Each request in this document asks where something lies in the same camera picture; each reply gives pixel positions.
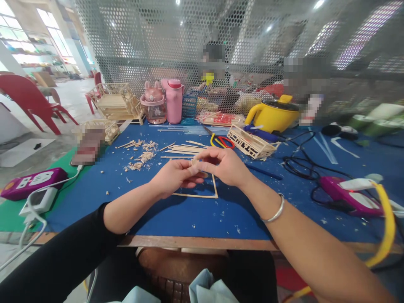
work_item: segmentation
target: floor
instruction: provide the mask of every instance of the floor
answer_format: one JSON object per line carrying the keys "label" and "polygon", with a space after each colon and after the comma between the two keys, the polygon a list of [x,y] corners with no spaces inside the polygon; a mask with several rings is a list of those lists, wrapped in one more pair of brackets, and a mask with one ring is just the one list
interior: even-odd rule
{"label": "floor", "polygon": [[[99,114],[91,114],[88,103],[84,97],[84,93],[94,87],[93,79],[68,81],[65,83],[58,83],[55,88],[61,98],[61,104],[64,106],[70,114],[77,120],[78,123],[85,122],[90,119],[100,118]],[[8,181],[14,177],[29,175],[31,173],[45,170],[57,159],[65,155],[69,150],[74,147],[77,142],[72,129],[75,127],[74,123],[66,118],[67,124],[63,124],[60,120],[54,119],[58,128],[61,131],[60,136],[56,136],[50,129],[38,119],[45,132],[42,133],[26,116],[26,114],[12,101],[6,97],[0,95],[0,102],[3,102],[10,110],[11,113],[20,120],[30,131],[26,135],[18,138],[20,142],[24,142],[29,138],[51,138],[55,139],[46,148],[38,151],[28,159],[19,163],[15,167],[0,167],[0,188],[3,188]],[[0,273],[0,281],[2,281],[8,273],[10,273],[16,266],[22,263],[27,257],[32,254],[37,247],[29,248],[28,252],[19,257],[13,262],[7,269]],[[12,256],[17,250],[16,245],[2,244],[0,239],[0,264],[3,264],[10,256]],[[399,270],[389,271],[379,274],[379,278],[384,285],[398,298],[400,302],[404,302],[403,289],[400,286],[403,279],[404,268],[403,266]],[[79,285],[66,300],[67,303],[85,302],[86,293],[83,285]]]}

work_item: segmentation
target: glue gun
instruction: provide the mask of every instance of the glue gun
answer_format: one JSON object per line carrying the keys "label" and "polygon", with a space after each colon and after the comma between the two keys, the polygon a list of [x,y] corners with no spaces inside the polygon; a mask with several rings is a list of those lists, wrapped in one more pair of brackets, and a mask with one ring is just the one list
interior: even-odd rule
{"label": "glue gun", "polygon": [[260,137],[262,139],[268,140],[270,142],[277,142],[279,141],[278,136],[264,132],[263,130],[258,129],[257,127],[254,127],[252,125],[246,125],[243,127],[243,129],[257,137]]}

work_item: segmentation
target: green cup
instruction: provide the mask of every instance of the green cup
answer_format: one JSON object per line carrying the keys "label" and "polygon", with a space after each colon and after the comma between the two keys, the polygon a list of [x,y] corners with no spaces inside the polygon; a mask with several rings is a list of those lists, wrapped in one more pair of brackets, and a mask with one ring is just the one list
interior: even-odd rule
{"label": "green cup", "polygon": [[392,133],[398,128],[400,128],[400,124],[397,122],[376,120],[365,129],[364,135],[369,137],[380,137]]}
{"label": "green cup", "polygon": [[363,115],[355,115],[349,120],[348,126],[360,131],[361,129],[366,128],[369,124],[374,121],[373,118],[369,118]]}

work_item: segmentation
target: black sleeve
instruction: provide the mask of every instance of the black sleeve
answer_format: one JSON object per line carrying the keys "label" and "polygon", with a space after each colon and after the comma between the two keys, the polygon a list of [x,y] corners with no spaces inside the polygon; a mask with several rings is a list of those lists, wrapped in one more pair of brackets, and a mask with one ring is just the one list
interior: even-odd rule
{"label": "black sleeve", "polygon": [[104,225],[102,204],[39,248],[0,284],[1,302],[64,302],[125,235]]}

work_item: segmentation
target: metal mesh screen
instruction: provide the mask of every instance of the metal mesh screen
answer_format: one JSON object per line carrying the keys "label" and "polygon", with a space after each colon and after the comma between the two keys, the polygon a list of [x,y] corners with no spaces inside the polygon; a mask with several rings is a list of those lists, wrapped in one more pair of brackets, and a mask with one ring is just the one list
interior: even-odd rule
{"label": "metal mesh screen", "polygon": [[403,1],[75,2],[105,81],[138,97],[146,80],[176,78],[203,100],[197,109],[245,113],[283,83],[296,99],[324,94],[326,116],[404,93]]}

